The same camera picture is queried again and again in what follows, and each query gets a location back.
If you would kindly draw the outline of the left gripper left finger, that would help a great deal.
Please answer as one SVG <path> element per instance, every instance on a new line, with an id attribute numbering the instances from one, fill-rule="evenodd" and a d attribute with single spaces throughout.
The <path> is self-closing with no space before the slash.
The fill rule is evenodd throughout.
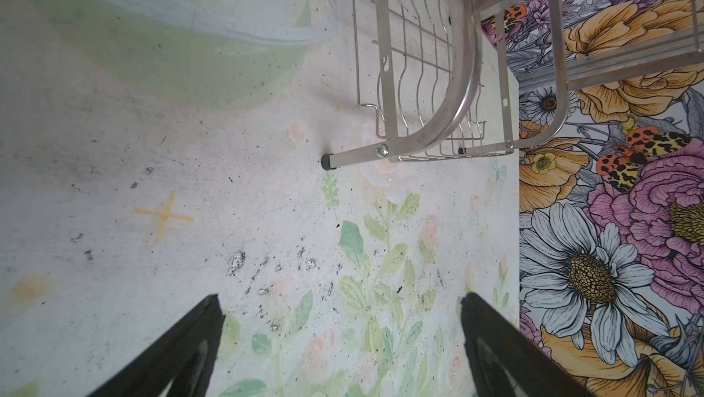
<path id="1" fill-rule="evenodd" d="M 91 395 L 206 395 L 216 365 L 224 323 L 225 316 L 218 296 L 206 296 Z"/>

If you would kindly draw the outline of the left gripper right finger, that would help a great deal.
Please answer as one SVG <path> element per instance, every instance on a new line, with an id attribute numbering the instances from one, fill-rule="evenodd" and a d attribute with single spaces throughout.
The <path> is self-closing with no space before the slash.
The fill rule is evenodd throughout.
<path id="1" fill-rule="evenodd" d="M 590 395 L 478 294 L 462 299 L 460 320 L 477 395 Z"/>

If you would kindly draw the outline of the chrome wire dish rack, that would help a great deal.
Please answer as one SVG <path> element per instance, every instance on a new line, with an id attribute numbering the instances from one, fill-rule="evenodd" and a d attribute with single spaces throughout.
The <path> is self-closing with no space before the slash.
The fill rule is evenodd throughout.
<path id="1" fill-rule="evenodd" d="M 511 99 L 509 96 L 509 65 L 505 48 L 503 10 L 518 0 L 445 0 L 449 15 L 443 29 L 447 31 L 447 48 L 450 64 L 449 83 L 441 105 L 431 118 L 423 121 L 419 130 L 401 135 L 399 126 L 405 115 L 401 98 L 401 76 L 394 72 L 392 61 L 391 10 L 389 0 L 374 0 L 379 47 L 380 74 L 378 89 L 381 101 L 376 105 L 377 125 L 383 129 L 381 140 L 373 145 L 337 154 L 326 153 L 320 162 L 327 171 L 372 162 L 388 160 L 402 162 L 428 160 L 431 149 L 453 138 L 462 122 L 469 117 L 478 103 L 480 74 L 482 70 L 481 24 L 493 18 L 497 24 L 497 59 L 499 63 L 500 96 L 502 107 L 503 139 L 499 143 L 485 144 L 474 140 L 470 147 L 461 147 L 460 159 L 498 157 L 509 155 L 517 149 L 528 149 L 547 142 L 568 120 L 568 95 L 590 86 L 609 81 L 628 79 L 637 75 L 672 70 L 699 64 L 703 60 L 700 36 L 703 24 L 699 19 L 698 0 L 687 0 L 687 16 L 691 27 L 672 35 L 655 37 L 632 46 L 611 50 L 592 58 L 570 61 L 564 40 L 563 7 L 561 0 L 548 0 L 550 35 L 553 48 L 553 78 L 558 107 L 555 119 L 544 133 L 529 139 L 513 134 Z"/>

